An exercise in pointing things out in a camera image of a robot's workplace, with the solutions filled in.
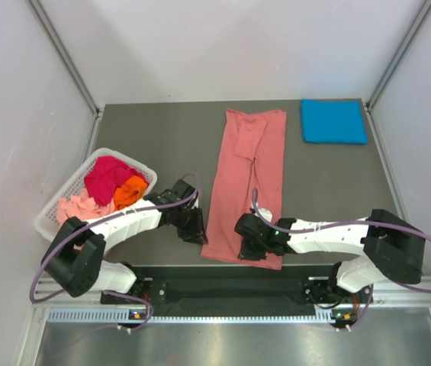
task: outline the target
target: gray floor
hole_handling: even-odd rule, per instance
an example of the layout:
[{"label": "gray floor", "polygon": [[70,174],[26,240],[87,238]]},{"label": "gray floor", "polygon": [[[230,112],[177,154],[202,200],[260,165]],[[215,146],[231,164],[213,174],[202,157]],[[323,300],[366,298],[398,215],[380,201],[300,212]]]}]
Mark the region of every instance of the gray floor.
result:
[{"label": "gray floor", "polygon": [[[372,208],[395,212],[371,130],[367,146],[316,145],[301,138],[299,101],[220,101],[107,105],[96,148],[133,157],[158,174],[155,190],[185,172],[201,176],[205,222],[225,126],[225,110],[288,114],[283,216],[333,221],[365,217]],[[227,265],[200,257],[201,248],[177,239],[172,227],[141,233],[112,249],[108,259],[132,265]],[[284,263],[333,264],[345,255],[286,255]]]},{"label": "gray floor", "polygon": [[[43,344],[60,354],[95,324],[48,323]],[[306,324],[152,324],[128,335],[101,329],[53,358],[42,345],[36,366],[431,366],[428,309],[371,309],[349,333]]]}]

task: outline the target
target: blue towel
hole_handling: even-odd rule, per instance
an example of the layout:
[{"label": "blue towel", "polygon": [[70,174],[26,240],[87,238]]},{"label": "blue towel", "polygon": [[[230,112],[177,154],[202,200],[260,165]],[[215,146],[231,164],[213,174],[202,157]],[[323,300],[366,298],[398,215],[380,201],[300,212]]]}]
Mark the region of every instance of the blue towel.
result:
[{"label": "blue towel", "polygon": [[301,102],[301,130],[308,143],[368,143],[359,101]]}]

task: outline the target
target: red cloth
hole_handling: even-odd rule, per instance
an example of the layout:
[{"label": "red cloth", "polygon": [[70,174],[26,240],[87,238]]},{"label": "red cloth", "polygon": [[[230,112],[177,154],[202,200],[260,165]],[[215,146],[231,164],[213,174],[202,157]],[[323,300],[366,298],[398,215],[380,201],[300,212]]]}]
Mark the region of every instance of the red cloth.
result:
[{"label": "red cloth", "polygon": [[106,206],[111,202],[115,190],[133,175],[141,177],[147,184],[144,176],[125,162],[113,156],[100,156],[93,170],[85,176],[85,187],[96,204]]},{"label": "red cloth", "polygon": [[281,217],[286,113],[245,114],[227,111],[208,215],[208,244],[201,255],[224,262],[281,269],[282,260],[268,254],[264,261],[238,259],[242,237],[234,232],[242,214],[250,212],[251,193],[259,190],[259,206]]}]

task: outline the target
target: salmon pink garment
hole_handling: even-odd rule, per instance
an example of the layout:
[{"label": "salmon pink garment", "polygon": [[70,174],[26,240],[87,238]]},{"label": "salmon pink garment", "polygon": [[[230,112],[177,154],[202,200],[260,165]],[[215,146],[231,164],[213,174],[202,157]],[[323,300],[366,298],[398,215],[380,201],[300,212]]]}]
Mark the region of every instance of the salmon pink garment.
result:
[{"label": "salmon pink garment", "polygon": [[281,217],[286,113],[257,114],[228,110],[217,175],[208,216],[208,244],[201,255],[224,262],[281,269],[282,259],[267,254],[264,261],[238,258],[242,237],[234,232],[242,214],[250,212],[251,192],[259,190],[259,206]]}]

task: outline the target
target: peach cloth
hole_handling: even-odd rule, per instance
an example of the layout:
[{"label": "peach cloth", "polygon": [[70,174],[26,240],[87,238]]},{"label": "peach cloth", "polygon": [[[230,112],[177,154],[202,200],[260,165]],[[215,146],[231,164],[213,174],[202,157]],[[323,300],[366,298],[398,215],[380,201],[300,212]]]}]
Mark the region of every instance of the peach cloth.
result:
[{"label": "peach cloth", "polygon": [[282,259],[267,254],[264,261],[240,260],[242,237],[234,232],[242,214],[250,212],[251,192],[259,190],[259,206],[281,217],[286,113],[226,112],[224,138],[208,215],[208,244],[201,255],[224,262],[281,269]]},{"label": "peach cloth", "polygon": [[114,200],[107,206],[98,206],[95,199],[88,195],[86,188],[83,188],[79,196],[71,196],[69,200],[61,197],[57,203],[56,218],[60,225],[70,217],[76,216],[80,220],[96,219],[107,216],[115,211]]},{"label": "peach cloth", "polygon": [[135,204],[142,198],[147,189],[147,183],[137,175],[132,175],[114,193],[115,210],[122,210]]}]

